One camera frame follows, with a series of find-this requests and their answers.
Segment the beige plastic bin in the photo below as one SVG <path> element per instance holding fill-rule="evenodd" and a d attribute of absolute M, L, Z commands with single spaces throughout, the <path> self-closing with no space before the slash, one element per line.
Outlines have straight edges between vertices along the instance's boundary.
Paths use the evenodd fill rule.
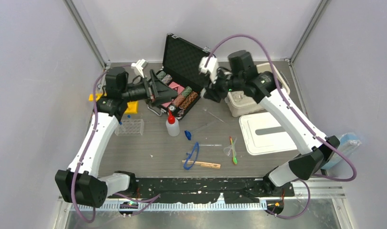
<path fill-rule="evenodd" d="M 283 88 L 286 90 L 287 94 L 290 95 L 290 88 L 284 74 L 278 70 L 275 66 L 274 69 L 278 73 L 278 80 Z M 257 64 L 257 70 L 259 72 L 271 71 L 271 67 L 269 63 L 261 63 Z M 261 112 L 264 108 L 257 104 L 251 97 L 243 94 L 243 98 L 241 100 L 237 100 L 233 97 L 232 92 L 229 92 L 227 97 L 225 98 L 225 102 L 227 103 L 230 112 L 233 117 L 240 117 L 243 115 L 248 115 L 252 113 Z"/>

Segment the yellow test tube rack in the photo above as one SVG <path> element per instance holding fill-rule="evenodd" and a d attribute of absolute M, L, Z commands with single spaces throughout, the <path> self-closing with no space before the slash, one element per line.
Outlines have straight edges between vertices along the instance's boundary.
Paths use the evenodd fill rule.
<path fill-rule="evenodd" d="M 93 94 L 89 95 L 89 101 L 92 102 L 94 98 L 99 99 L 101 98 L 102 93 L 97 93 L 95 96 Z M 125 110 L 124 114 L 138 114 L 138 109 L 139 109 L 139 102 L 134 101 L 134 102 L 128 102 L 128 108 Z"/>

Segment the clear plastic well plate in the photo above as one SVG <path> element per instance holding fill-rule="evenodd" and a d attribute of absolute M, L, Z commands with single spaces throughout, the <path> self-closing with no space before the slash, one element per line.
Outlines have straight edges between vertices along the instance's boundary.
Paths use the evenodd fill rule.
<path fill-rule="evenodd" d="M 117 136 L 143 135 L 144 121 L 142 119 L 122 119 L 115 129 Z"/>

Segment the blue safety glasses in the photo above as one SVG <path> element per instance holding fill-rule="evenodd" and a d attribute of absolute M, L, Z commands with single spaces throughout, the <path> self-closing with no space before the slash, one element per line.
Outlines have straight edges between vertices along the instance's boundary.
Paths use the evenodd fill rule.
<path fill-rule="evenodd" d="M 183 161 L 183 168 L 185 170 L 190 170 L 196 163 L 198 154 L 200 152 L 199 143 L 196 142 L 190 153 L 187 153 L 187 158 Z"/>

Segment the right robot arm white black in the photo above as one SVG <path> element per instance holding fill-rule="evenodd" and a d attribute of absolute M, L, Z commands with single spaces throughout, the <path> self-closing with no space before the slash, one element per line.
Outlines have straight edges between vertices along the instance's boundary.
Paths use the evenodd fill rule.
<path fill-rule="evenodd" d="M 201 97 L 220 102 L 229 92 L 244 92 L 277 120 L 299 152 L 263 177 L 265 193 L 275 196 L 288 182 L 308 180 L 332 158 L 340 145 L 339 139 L 320 131 L 290 102 L 287 91 L 275 80 L 274 66 L 261 69 L 245 50 L 230 54 L 228 60 L 230 70 L 220 67 L 215 57 L 200 60 L 199 74 L 207 78 Z"/>

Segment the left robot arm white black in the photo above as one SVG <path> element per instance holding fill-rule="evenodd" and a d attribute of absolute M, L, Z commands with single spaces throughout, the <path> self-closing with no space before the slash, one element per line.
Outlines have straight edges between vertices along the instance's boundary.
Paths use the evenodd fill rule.
<path fill-rule="evenodd" d="M 92 124 L 79 152 L 67 169 L 58 170 L 55 175 L 64 201 L 99 208 L 107 197 L 117 192 L 127 198 L 137 193 L 134 173 L 116 171 L 110 176 L 98 177 L 104 151 L 129 102 L 145 100 L 149 105 L 159 106 L 178 95 L 153 70 L 150 70 L 150 79 L 143 73 L 137 75 L 140 81 L 129 83 L 129 74 L 123 67 L 110 68 L 104 74 L 105 94 L 93 104 Z"/>

